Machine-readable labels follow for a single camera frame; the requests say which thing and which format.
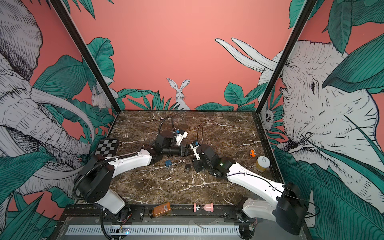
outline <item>green leaf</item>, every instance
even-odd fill
[[[272,127],[278,127],[278,126],[283,126],[284,123],[283,122],[274,122]]]
[[[312,240],[323,240],[321,237],[319,237],[319,235],[317,235],[316,228],[308,227],[308,229],[310,231]]]
[[[369,7],[364,3],[362,0],[352,3],[352,26],[367,22],[384,23],[384,1],[378,1]]]
[[[169,103],[170,103],[170,100],[172,98],[169,98],[168,101],[166,102],[166,105],[164,106],[164,110],[168,110],[168,106],[169,106]]]
[[[363,130],[361,130],[361,128],[359,128],[352,120],[350,120],[347,116],[344,115],[344,117],[346,119],[348,119],[348,121],[350,121],[360,132],[361,134],[364,136],[364,138],[369,142],[369,144],[371,145],[371,147],[373,148],[373,150],[375,150],[375,153],[377,154],[377,156],[380,158],[381,162],[384,163],[384,154],[383,152],[376,146],[376,144],[367,136],[367,134],[365,134],[365,132],[363,132]]]
[[[289,5],[289,28],[293,27],[301,12],[305,0],[292,0]]]
[[[51,200],[56,202],[60,208],[65,208],[67,205],[74,203],[72,198],[69,198],[67,194],[57,187],[52,187],[48,191],[52,193]]]
[[[54,157],[43,152],[31,152],[17,157],[0,157],[0,202],[23,185],[37,170]]]
[[[153,96],[153,98],[152,98],[152,110],[154,110],[155,107],[157,107],[157,103],[158,102],[160,102],[160,93],[159,93],[159,91],[157,91],[155,93],[155,95]]]
[[[220,103],[204,103],[203,105],[200,105],[195,109],[199,111],[212,111],[221,106],[222,105]]]
[[[319,8],[321,7],[321,5],[323,4],[324,0],[317,0],[314,7],[313,7],[313,10],[310,14],[310,17],[308,18],[311,19],[313,17],[313,15],[317,12],[317,10],[319,10]]]
[[[276,144],[276,145],[280,144],[280,142],[276,141],[275,139],[268,138],[268,141],[270,144]]]
[[[273,108],[272,104],[273,104],[273,98],[274,97],[275,97],[275,86],[273,86],[272,91],[270,93],[270,103],[269,103],[269,106],[271,106],[271,108]]]
[[[79,0],[79,1],[83,6],[84,6],[84,2],[89,2],[90,7],[92,8],[92,11],[93,11],[91,0]],[[113,65],[112,59],[110,59],[110,56],[113,55],[113,47],[111,45],[111,41],[108,38],[94,38],[89,44],[87,44],[87,47],[89,49],[89,52],[92,54],[93,58],[95,59],[95,62],[99,67],[101,74],[103,76],[113,79],[113,76],[115,74],[115,66]],[[96,86],[96,78],[84,59],[83,59],[83,66],[87,76],[89,88],[92,90],[92,88]]]
[[[48,109],[48,111],[53,115],[53,117],[62,124],[64,121],[64,116],[57,112],[56,108],[51,104],[44,104],[44,106]]]
[[[365,164],[347,155],[344,155],[338,152],[328,151],[326,149],[323,149],[321,147],[314,145],[313,143],[311,144],[321,152],[331,157],[334,157],[336,159],[339,159],[343,163],[347,164],[348,166],[356,170],[358,173],[362,174],[364,177],[370,180],[382,193],[384,193],[384,173],[381,172],[379,169],[371,165]]]
[[[334,170],[332,170],[331,166],[327,167],[327,172],[329,172],[330,174],[334,175],[335,177],[337,177],[341,181],[341,178],[339,177],[339,175],[337,173],[335,173]]]
[[[243,94],[243,89],[239,85],[229,82],[224,91],[224,98],[227,102],[236,104],[239,98],[243,98]]]
[[[95,11],[93,10],[92,0],[79,0],[83,7],[95,18]]]
[[[106,114],[104,112],[100,112],[99,107],[93,107],[85,101],[80,102],[77,99],[68,99],[67,101],[78,107],[81,111],[83,111],[91,120],[92,125],[94,127],[109,127],[107,124],[103,123],[103,117],[106,116]],[[83,124],[85,124],[85,122],[73,112],[56,106],[55,108],[59,113],[64,116],[65,119],[68,119],[71,122],[79,122],[82,126]]]
[[[164,108],[164,97],[163,99],[161,99],[161,102],[159,103],[159,107],[156,107],[156,109],[163,110],[163,108]]]
[[[273,138],[273,139],[284,139],[284,137],[278,133],[267,132],[266,134],[268,135],[268,137]]]
[[[282,110],[283,110],[283,105],[279,105],[279,106],[272,109],[272,111],[274,111],[274,112],[282,111]]]
[[[248,104],[248,105],[243,105],[237,108],[236,111],[255,111],[255,104]]]
[[[155,95],[155,93],[151,90],[124,88],[124,89],[118,91],[118,96],[119,96],[118,98],[125,98],[127,95],[134,97],[134,98],[141,98],[142,93],[144,95],[148,95],[148,94]]]
[[[143,92],[140,92],[140,93],[141,93],[141,96],[143,97],[144,104],[147,106],[147,108],[151,109],[151,105],[149,104],[147,97],[143,94]]]
[[[87,83],[83,64],[64,55],[40,75],[33,87],[59,98],[71,99],[79,94]]]
[[[268,83],[260,84],[259,86],[252,89],[249,93],[247,93],[245,95],[246,97],[251,96],[251,98],[248,100],[247,103],[250,103],[253,100],[255,100],[256,98],[260,97],[260,95],[265,92],[267,85],[268,85]]]
[[[333,86],[351,93],[384,87],[384,34],[348,55],[327,77],[322,87]]]
[[[252,96],[248,96],[248,97],[245,97],[245,98],[239,98],[236,100],[236,104],[241,106],[243,104],[246,104],[249,102],[249,99],[251,99]]]
[[[116,102],[118,103],[120,110],[125,109],[125,104],[123,103],[121,98],[116,98]]]
[[[296,161],[275,148],[274,155],[285,182],[298,186],[304,199],[321,209],[315,216],[316,233],[322,239],[383,239],[384,218],[368,202],[354,194],[342,181],[317,164]]]
[[[22,195],[15,192],[13,194],[13,197],[15,198],[16,207],[19,212],[21,212],[28,206],[28,204],[25,202],[24,197]]]
[[[279,133],[282,133],[285,135],[285,132],[283,132],[282,130],[275,128],[275,127],[271,128],[271,132],[279,132]]]
[[[141,103],[136,102],[135,100],[132,100],[132,99],[129,99],[129,98],[128,98],[128,101],[130,101],[131,103],[133,103],[134,105],[138,106],[138,107],[141,108],[141,109],[144,109],[144,110],[150,110],[150,109],[148,109],[146,106],[144,106],[144,105],[141,104]]]
[[[215,111],[233,111],[233,106],[221,106],[215,109]]]
[[[77,0],[73,0],[73,2],[76,4],[77,8],[81,11],[79,3],[77,2]]]
[[[43,195],[34,200],[17,217],[15,217],[0,235],[0,239],[11,239],[14,235],[18,235],[23,226],[28,226],[32,220],[33,214],[36,212],[37,206]]]
[[[63,0],[65,7],[67,8],[68,12],[71,13],[70,5],[68,4],[68,0]]]
[[[352,2],[333,2],[328,20],[328,34],[336,50],[344,54],[352,30]]]
[[[282,96],[283,94],[279,94],[278,96],[277,96],[277,98],[273,101],[273,103],[272,103],[272,105],[271,105],[271,108],[273,108],[274,106],[276,106],[276,104],[278,104],[278,102],[280,101],[280,98],[281,98],[281,96]]]
[[[374,5],[378,0],[364,0],[364,5],[366,7]]]

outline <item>rabbit illustration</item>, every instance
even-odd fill
[[[108,85],[113,82],[113,80],[109,77],[103,76],[103,78]],[[111,89],[109,86],[108,88],[111,91],[112,96],[114,98],[118,98],[117,92]],[[96,82],[96,88],[95,86],[92,87],[91,99],[92,99],[92,106],[98,106],[99,109],[111,108],[111,102],[107,98],[107,95],[104,93],[103,89],[101,88],[101,85],[98,82]]]
[[[191,110],[184,102],[184,94],[183,94],[183,88],[185,88],[190,80],[184,80],[180,86],[180,88],[177,87],[177,84],[172,80],[167,78],[169,85],[176,90],[176,105],[179,105],[178,110]]]

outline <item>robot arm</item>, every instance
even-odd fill
[[[195,141],[190,146],[195,155],[193,166],[196,172],[208,170],[211,175],[227,179],[265,199],[247,199],[242,211],[237,214],[240,220],[255,217],[269,219],[276,221],[287,232],[299,234],[308,207],[296,185],[283,185],[266,179],[233,159],[219,157],[207,144],[200,145]]]

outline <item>pink wall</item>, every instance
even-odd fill
[[[173,97],[167,78],[183,90],[191,108],[207,103],[228,104],[223,96],[231,81],[244,93],[256,87],[260,73],[239,64],[215,42],[231,38],[247,42],[273,58],[289,37],[289,1],[93,1],[94,19],[80,5],[69,1],[71,17],[86,43],[108,38],[114,48],[115,91],[123,88],[160,91]],[[138,109],[124,100],[126,109]]]

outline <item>brown marble surface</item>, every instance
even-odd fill
[[[174,117],[176,128],[188,132],[182,144],[196,140],[197,127],[204,127],[204,141],[219,156],[227,156],[247,169],[273,180],[269,169],[260,173],[255,170],[257,158],[249,156],[251,149],[256,155],[264,154],[252,113],[239,112],[161,112],[123,111],[116,120],[110,137],[120,140],[117,155],[137,151],[156,138],[160,121],[168,115]],[[171,130],[170,119],[162,127]],[[172,165],[165,167],[170,159]],[[185,171],[185,164],[192,165],[192,156],[167,157],[156,164],[139,167],[115,177],[111,189],[132,204],[237,204],[243,196],[260,199],[247,189],[211,176],[207,171],[196,173],[193,166]]]

